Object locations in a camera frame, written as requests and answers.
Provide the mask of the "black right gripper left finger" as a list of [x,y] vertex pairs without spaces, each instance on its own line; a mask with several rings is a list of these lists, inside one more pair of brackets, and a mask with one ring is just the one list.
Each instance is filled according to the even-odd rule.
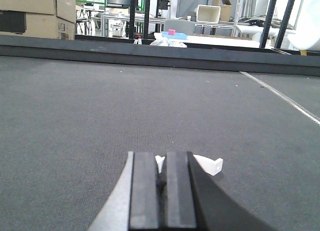
[[157,231],[158,166],[149,152],[129,151],[122,173],[88,228],[90,231]]

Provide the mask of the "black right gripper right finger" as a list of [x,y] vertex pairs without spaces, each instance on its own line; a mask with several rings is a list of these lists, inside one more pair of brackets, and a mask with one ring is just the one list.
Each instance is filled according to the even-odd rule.
[[164,231],[273,231],[228,196],[191,152],[168,152],[162,171]]

